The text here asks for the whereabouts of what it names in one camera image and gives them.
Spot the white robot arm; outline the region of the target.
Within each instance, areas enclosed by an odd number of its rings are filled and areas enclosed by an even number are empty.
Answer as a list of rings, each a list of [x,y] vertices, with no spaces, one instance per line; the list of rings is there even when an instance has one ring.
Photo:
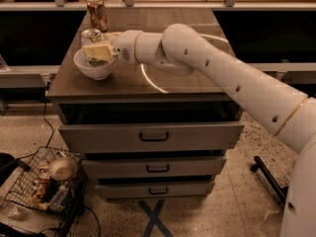
[[[280,237],[316,237],[316,100],[216,48],[189,26],[125,31],[83,46],[92,58],[147,63],[178,75],[197,69],[298,154]]]

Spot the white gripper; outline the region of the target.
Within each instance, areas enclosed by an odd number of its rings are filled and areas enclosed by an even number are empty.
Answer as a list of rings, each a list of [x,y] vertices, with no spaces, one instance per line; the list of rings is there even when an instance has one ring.
[[[114,47],[118,60],[127,64],[137,64],[135,56],[136,41],[141,31],[129,30],[125,32],[102,33],[104,40],[115,41]],[[92,60],[110,62],[113,60],[113,46],[108,41],[89,43],[82,46],[85,56]]]

